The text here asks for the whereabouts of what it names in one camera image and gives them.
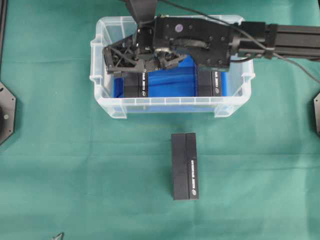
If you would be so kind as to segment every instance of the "green tablecloth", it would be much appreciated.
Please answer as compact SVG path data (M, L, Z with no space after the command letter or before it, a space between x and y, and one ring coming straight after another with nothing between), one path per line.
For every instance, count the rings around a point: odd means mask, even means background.
M93 96L90 40L116 0L9 0L1 80L17 97L0 147L0 239L317 240L320 85L286 62L254 61L234 115L110 118ZM317 0L181 0L207 14L320 26ZM158 13L186 12L158 4ZM318 63L300 60L320 78ZM171 133L196 132L200 199L173 201Z

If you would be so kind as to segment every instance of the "black rectangular box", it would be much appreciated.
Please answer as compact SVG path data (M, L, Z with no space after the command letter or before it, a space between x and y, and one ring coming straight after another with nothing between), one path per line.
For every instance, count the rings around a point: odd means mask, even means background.
M173 199L199 199L196 134L172 134L171 144Z
M127 72L123 78L123 96L125 98L148 97L148 73Z
M198 68L196 72L197 97L221 97L222 74L220 71L212 71Z

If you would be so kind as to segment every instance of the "clear plastic bin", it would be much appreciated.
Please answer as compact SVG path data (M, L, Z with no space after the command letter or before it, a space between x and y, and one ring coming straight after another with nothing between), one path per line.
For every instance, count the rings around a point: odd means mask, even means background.
M181 16L203 18L202 16ZM213 17L240 23L237 15L213 15ZM103 17L96 24L95 39L91 41L90 80L94 83L94 97L99 105L115 119L126 119L130 113L203 113L213 112L216 118L233 114L251 96L253 61L233 63L227 73L227 96L219 97L147 97L113 98L114 81L107 74L103 48L133 34L137 25L130 16Z

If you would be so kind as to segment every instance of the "black metal bracket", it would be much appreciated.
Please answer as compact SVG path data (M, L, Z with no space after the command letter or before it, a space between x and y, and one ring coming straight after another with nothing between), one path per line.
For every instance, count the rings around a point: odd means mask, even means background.
M16 97L0 82L0 144L14 133Z
M320 93L314 98L316 132L320 136Z

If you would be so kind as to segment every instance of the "wire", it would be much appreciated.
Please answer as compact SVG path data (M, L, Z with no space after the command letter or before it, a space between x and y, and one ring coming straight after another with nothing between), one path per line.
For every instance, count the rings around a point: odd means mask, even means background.
M244 63L244 62L247 62L247 61L250 61L254 59L253 57L247 57L247 58L244 58L244 59L240 59L240 60L230 60L231 63L235 63L235 64L240 64L240 63Z
M163 3L166 3L168 5L171 5L173 7L176 7L178 9L183 9L183 10L186 10L186 11L189 11L189 12L192 12L192 13L195 13L195 14L199 14L199 15L202 15L204 17L207 17L208 19L212 19L212 20L215 20L217 22L220 22L220 23L223 23L227 26L229 26L230 28L236 30L237 32L241 33L242 35L246 36L248 39L250 39L253 43L255 43L257 46L259 46L261 49L263 50L267 50L267 47L264 46L263 44L261 44L257 39L255 39L253 36L251 36L249 33L247 33L246 31L242 30L241 28L239 27L236 27L235 25L232 25L230 23L228 23L227 21L224 21L224 20L221 20L219 18L216 18L216 17L213 17L213 16L209 16L201 11L198 11L198 10L194 10L194 9L191 9L191 8L188 8L188 7L185 7L185 6L181 6L181 5L178 5L174 2L171 2L171 1L168 1L168 0L159 0L160 2L163 2ZM299 63L297 63L296 61L293 61L293 60L290 60L284 56L281 56L279 55L278 53L273 53L272 54L274 57L278 58L278 59L281 59L281 60L284 60L288 63L291 63L293 65L296 65L298 68L300 68L302 71L304 71L305 74L307 74L310 78L312 78L313 80L315 80L316 82L320 83L320 80L317 79L316 77L314 77L308 70L306 70L302 65L300 65Z
M307 69L305 69L302 65L297 63L296 61L290 60L284 56L279 55L278 53L273 53L273 56L277 57L278 59L282 59L283 61L286 61L288 63L291 63L293 65L296 65L298 68L300 68L302 71L304 71L305 74L307 74L310 78L315 80L316 82L320 83L320 80L314 77Z

